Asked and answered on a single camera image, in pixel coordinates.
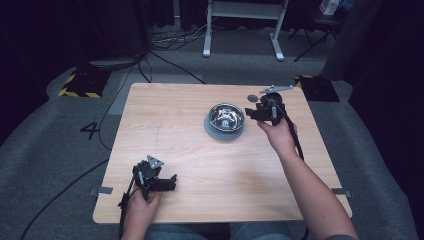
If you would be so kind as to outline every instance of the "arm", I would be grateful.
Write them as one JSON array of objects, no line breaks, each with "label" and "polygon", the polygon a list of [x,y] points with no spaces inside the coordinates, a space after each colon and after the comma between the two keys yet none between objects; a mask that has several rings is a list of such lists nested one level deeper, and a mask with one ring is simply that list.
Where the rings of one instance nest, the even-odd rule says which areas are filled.
[{"label": "arm", "polygon": [[287,122],[277,126],[258,121],[284,168],[296,202],[315,239],[344,234],[358,239],[355,228],[340,201],[296,152]]},{"label": "arm", "polygon": [[125,233],[122,239],[144,239],[147,228],[159,207],[162,193],[158,192],[150,203],[143,198],[141,190],[135,190],[127,207],[125,216]]}]

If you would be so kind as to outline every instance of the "bowl rim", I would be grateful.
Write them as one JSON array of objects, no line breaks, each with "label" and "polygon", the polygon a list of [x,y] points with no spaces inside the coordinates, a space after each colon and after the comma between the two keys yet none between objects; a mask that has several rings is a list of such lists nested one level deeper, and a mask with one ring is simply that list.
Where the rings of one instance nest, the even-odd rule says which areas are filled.
[{"label": "bowl rim", "polygon": [[[224,129],[220,129],[220,128],[218,128],[217,126],[215,126],[213,123],[212,123],[212,120],[211,120],[211,113],[212,113],[212,110],[214,110],[215,108],[217,108],[217,107],[219,107],[219,106],[230,106],[230,107],[233,107],[233,108],[235,108],[235,109],[237,109],[240,113],[241,113],[241,124],[236,128],[236,129],[231,129],[231,130],[224,130]],[[243,111],[239,108],[239,107],[237,107],[236,105],[234,105],[234,104],[231,104],[231,103],[219,103],[219,104],[216,104],[215,106],[213,106],[210,110],[209,110],[209,113],[208,113],[208,118],[209,118],[209,123],[214,127],[214,128],[216,128],[216,129],[218,129],[219,131],[221,131],[221,132],[235,132],[235,131],[237,131],[237,130],[239,130],[242,126],[243,126],[243,124],[244,124],[244,113],[243,113]]]}]

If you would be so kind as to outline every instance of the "silver bowl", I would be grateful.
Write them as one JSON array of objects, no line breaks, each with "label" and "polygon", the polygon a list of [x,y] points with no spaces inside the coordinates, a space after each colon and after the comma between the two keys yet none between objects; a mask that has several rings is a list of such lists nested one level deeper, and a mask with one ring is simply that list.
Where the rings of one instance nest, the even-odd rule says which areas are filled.
[{"label": "silver bowl", "polygon": [[225,133],[231,133],[239,130],[244,124],[243,111],[228,103],[215,105],[209,111],[210,124]]}]

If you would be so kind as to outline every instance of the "gray floor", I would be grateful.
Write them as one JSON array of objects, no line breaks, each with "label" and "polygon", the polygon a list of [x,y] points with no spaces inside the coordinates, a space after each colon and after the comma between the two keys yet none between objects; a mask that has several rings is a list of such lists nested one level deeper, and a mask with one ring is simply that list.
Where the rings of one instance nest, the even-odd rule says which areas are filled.
[{"label": "gray floor", "polygon": [[[208,84],[290,85],[294,84],[295,75],[320,73],[332,39],[294,63],[293,59],[308,47],[308,42],[302,32],[290,41],[289,33],[282,32],[279,41],[286,59],[278,62],[267,35],[270,31],[219,32],[212,39],[212,55],[208,59],[202,57],[203,39],[178,50],[155,53]],[[311,36],[316,39],[319,33]],[[163,81],[161,75],[178,75],[176,82],[190,79],[180,69],[151,54],[147,60],[152,66],[153,82]],[[150,78],[145,61],[141,68]],[[89,134],[80,129],[91,122],[101,122],[105,116],[101,139],[107,147],[113,146],[121,115],[119,107],[117,112],[107,114],[107,111],[130,69],[112,73],[102,99],[59,97],[72,70],[52,79],[46,89],[49,101],[1,146],[0,239],[21,236],[47,202],[110,155],[100,143],[98,133],[89,140]],[[137,68],[128,79],[145,81]],[[360,237],[417,239],[406,196],[387,171],[363,122],[347,102],[351,86],[343,81],[333,85],[340,102],[309,102],[309,105],[342,185],[353,195],[349,202]],[[101,185],[105,169],[106,165],[102,165],[94,170],[53,202],[29,229],[26,239],[116,239],[117,225],[99,225],[92,220],[95,198],[88,193],[92,187]],[[300,238],[303,224],[291,222],[290,226],[296,239]]]}]

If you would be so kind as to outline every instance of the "tabletop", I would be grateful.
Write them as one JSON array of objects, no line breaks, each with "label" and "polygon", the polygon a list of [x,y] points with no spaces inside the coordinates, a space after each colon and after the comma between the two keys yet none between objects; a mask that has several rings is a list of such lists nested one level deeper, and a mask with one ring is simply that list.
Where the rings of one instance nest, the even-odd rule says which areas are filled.
[{"label": "tabletop", "polygon": [[[269,86],[133,84],[125,105],[93,219],[119,223],[122,194],[132,167],[151,155],[165,163],[159,178],[177,174],[174,191],[165,192],[154,222],[235,222],[301,220],[277,154],[256,121],[246,116],[243,133],[223,142],[208,135],[204,119],[219,103],[255,109]],[[305,162],[330,188],[341,188],[309,105],[300,88],[280,92],[297,125]],[[344,194],[336,195],[352,215]]]}]

